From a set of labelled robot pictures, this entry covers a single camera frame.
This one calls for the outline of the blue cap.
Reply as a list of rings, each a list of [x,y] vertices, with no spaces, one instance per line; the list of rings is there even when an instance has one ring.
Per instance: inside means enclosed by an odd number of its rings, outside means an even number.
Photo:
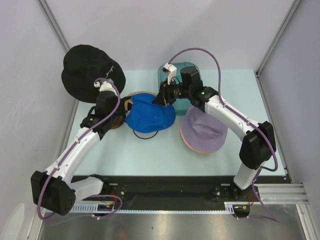
[[[176,111],[172,105],[161,106],[153,104],[155,96],[148,93],[133,95],[133,105],[127,117],[126,124],[140,133],[152,133],[171,127],[176,120]]]

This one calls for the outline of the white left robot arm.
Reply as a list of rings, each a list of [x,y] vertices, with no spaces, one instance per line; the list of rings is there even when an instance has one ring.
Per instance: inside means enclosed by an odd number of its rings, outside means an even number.
[[[31,191],[37,215],[41,220],[46,216],[42,210],[65,216],[77,201],[97,197],[105,200],[110,196],[109,179],[99,174],[72,182],[76,170],[89,152],[111,129],[113,115],[121,104],[117,90],[105,90],[98,94],[96,105],[82,120],[71,144],[45,171],[36,170],[31,178]]]

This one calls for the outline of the pink bucket hat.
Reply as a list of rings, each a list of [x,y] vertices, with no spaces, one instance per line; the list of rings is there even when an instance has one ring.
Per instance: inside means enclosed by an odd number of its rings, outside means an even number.
[[[186,138],[184,137],[181,127],[180,127],[179,130],[180,130],[181,138],[183,139],[184,143],[188,146],[188,148],[190,148],[190,149],[193,150],[194,152],[197,152],[197,153],[199,153],[199,154],[207,154],[207,155],[208,155],[208,154],[212,154],[212,153],[215,152],[215,151],[201,151],[201,150],[198,150],[198,149],[192,147],[192,146],[187,142]]]

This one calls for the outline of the purple bucket hat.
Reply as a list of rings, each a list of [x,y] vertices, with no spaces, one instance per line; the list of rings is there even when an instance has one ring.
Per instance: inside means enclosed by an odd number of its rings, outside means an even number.
[[[216,117],[192,106],[180,125],[186,141],[204,152],[220,150],[225,144],[228,127]]]

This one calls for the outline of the black bucket hat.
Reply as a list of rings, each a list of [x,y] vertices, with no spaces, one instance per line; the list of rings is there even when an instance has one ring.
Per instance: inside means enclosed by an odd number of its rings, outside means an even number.
[[[75,45],[63,58],[61,80],[65,90],[80,102],[93,104],[99,94],[94,82],[111,79],[121,93],[126,77],[121,66],[103,50],[91,45]]]

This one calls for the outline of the beige hat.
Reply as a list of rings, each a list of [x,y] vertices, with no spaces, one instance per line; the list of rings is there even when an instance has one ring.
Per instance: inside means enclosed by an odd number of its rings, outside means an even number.
[[[130,114],[131,107],[133,105],[133,101],[131,100],[131,97],[138,94],[150,94],[150,95],[156,96],[154,92],[150,92],[150,91],[136,91],[128,94],[126,97],[123,98],[123,107],[124,107],[125,117],[127,117]]]

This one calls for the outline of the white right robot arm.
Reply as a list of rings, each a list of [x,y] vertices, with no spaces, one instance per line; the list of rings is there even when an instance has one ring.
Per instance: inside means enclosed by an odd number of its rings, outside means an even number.
[[[168,106],[177,99],[190,101],[192,106],[180,125],[180,135],[189,148],[198,153],[216,152],[224,145],[228,130],[241,141],[241,165],[229,194],[235,200],[242,201],[248,196],[265,162],[276,156],[272,124],[268,121],[260,123],[238,112],[217,90],[203,84],[195,66],[180,70],[179,83],[175,82],[177,68],[173,64],[166,63],[161,70],[167,78],[160,84],[153,103]]]

